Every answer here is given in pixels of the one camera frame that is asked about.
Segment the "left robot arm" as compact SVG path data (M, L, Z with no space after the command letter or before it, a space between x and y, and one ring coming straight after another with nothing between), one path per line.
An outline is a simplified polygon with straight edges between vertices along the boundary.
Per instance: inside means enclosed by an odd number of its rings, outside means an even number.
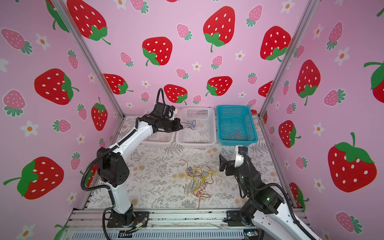
M181 120L176 117L176 113L174 106L165 103L165 92L160 88L153 111L137 117L134 128L121 140L108 148L101 147L97 151L97 157L88 165L80 186L86 192L98 189L108 191L112 206L103 212L103 225L105 225L105 221L116 220L122 226L128 227L136 222L134 207L129 200L126 186L130 174L126 160L136 147L152 134L157 132L168 134L182 130L184 127ZM88 187L87 176L95 166L103 183Z

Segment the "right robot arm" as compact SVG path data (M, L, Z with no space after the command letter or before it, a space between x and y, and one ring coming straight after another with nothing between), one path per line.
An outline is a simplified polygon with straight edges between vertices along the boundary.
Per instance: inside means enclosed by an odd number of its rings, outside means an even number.
M245 146L236 147L236 158L228 161L219 155L220 172L233 176L241 198L247 198L239 211L228 211L225 223L230 226L257 227L275 240L318 240L315 234L294 213L291 199L276 183L263 183Z

